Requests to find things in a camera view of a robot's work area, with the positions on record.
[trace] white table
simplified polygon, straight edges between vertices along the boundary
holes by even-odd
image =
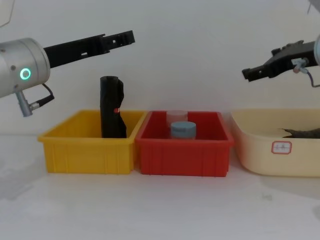
[[[0,240],[320,238],[320,178],[47,174],[34,136],[0,136]]]

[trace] red plastic bin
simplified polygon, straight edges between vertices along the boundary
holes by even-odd
[[[140,171],[148,175],[225,177],[234,140],[219,112],[191,111],[195,139],[170,139],[167,112],[152,111],[137,136]]]

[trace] white wall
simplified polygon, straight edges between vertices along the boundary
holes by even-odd
[[[44,47],[133,30],[136,43],[51,71],[55,101],[23,118],[14,95],[0,99],[0,133],[38,134],[80,109],[98,109],[100,77],[124,82],[122,109],[228,112],[320,107],[320,89],[287,72],[248,83],[242,69],[271,50],[320,34],[307,0],[16,0],[0,42],[31,37]],[[310,69],[320,82],[320,68]],[[25,91],[29,102],[46,95]]]

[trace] beige plastic tub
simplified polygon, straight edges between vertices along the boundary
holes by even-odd
[[[320,139],[283,138],[282,129],[320,128],[320,109],[246,109],[232,112],[241,164],[273,176],[320,177]]]

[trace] green led ring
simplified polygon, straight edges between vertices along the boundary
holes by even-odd
[[[20,71],[20,78],[24,81],[28,80],[31,77],[31,71],[29,68],[24,68]]]

